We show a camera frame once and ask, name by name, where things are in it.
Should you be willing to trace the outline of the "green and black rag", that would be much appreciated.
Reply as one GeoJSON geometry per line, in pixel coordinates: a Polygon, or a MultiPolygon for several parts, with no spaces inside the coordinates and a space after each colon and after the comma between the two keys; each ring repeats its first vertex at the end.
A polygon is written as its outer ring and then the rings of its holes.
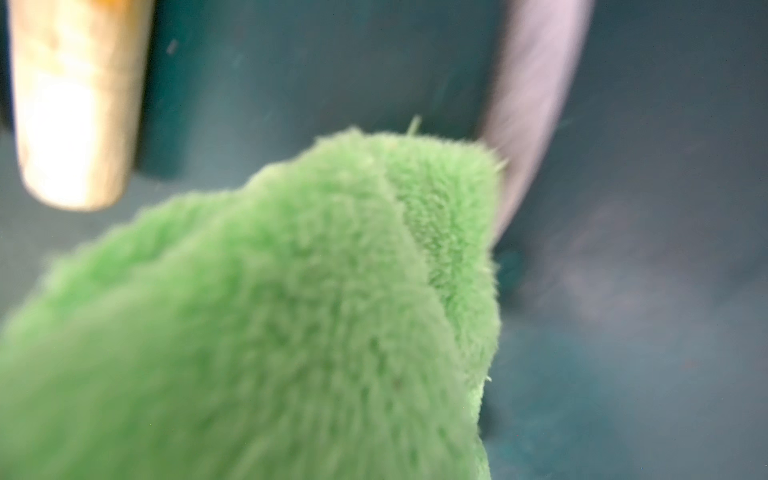
{"type": "Polygon", "coordinates": [[[501,165],[356,129],[59,258],[1,333],[5,479],[486,479],[501,165]]]}

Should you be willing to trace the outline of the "small sickle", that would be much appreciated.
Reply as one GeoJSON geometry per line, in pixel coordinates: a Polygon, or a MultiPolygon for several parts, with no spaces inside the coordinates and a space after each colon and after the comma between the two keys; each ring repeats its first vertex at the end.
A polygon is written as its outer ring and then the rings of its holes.
{"type": "Polygon", "coordinates": [[[481,138],[503,158],[495,238],[509,227],[557,128],[592,0],[509,1],[481,138]]]}
{"type": "Polygon", "coordinates": [[[14,129],[27,191],[99,211],[128,183],[154,0],[11,0],[14,129]]]}

